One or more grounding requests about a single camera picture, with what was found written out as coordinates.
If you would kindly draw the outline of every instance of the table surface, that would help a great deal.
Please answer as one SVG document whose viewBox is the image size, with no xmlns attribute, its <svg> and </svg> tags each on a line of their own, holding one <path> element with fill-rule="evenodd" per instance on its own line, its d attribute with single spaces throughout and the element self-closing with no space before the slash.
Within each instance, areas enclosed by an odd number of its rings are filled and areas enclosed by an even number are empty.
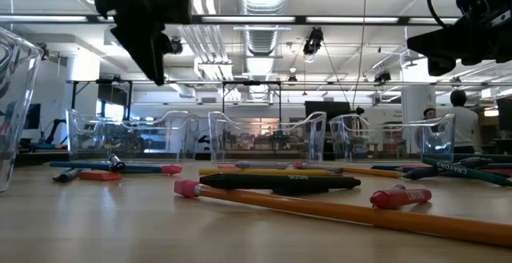
<svg viewBox="0 0 512 263">
<path fill-rule="evenodd" d="M 512 249 L 303 217 L 209 198 L 174 195 L 179 177 L 123 175 L 122 181 L 53 183 L 58 169 L 14 170 L 0 194 L 1 262 L 510 262 Z M 371 194 L 402 183 L 432 191 L 405 211 L 512 224 L 512 189 L 472 179 L 403 181 L 351 174 L 356 189 L 306 196 L 370 206 Z"/>
</svg>

